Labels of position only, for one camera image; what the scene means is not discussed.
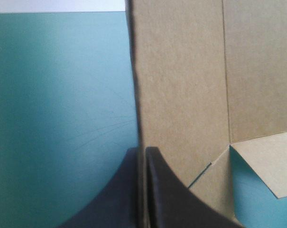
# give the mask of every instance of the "corrugated cardboard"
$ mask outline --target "corrugated cardboard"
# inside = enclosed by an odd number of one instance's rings
[[[229,144],[221,0],[133,1],[145,146],[189,185]]]
[[[231,141],[287,131],[287,0],[224,0]]]
[[[191,191],[232,218],[220,154],[287,132],[287,0],[133,1],[133,19],[143,143],[185,185],[215,161]]]
[[[234,218],[230,153],[227,149],[190,190],[201,200],[229,219]]]
[[[232,147],[277,198],[287,197],[287,132],[237,142]]]

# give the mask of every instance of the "white wall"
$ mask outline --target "white wall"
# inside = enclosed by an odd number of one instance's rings
[[[0,13],[124,10],[124,0],[0,0]]]

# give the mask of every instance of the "teal paper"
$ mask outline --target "teal paper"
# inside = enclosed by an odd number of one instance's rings
[[[231,147],[236,218],[247,228],[287,228],[287,197],[277,199]]]
[[[138,145],[125,12],[0,14],[0,228],[51,228]]]

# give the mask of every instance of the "cardboard tab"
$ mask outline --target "cardboard tab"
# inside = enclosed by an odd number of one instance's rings
[[[287,132],[232,144],[277,198],[287,197]]]

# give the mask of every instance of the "black plastic piece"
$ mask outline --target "black plastic piece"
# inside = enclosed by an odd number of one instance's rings
[[[183,185],[156,147],[146,149],[151,228],[241,228]]]
[[[136,228],[138,149],[129,149],[111,181],[83,210],[59,228]]]

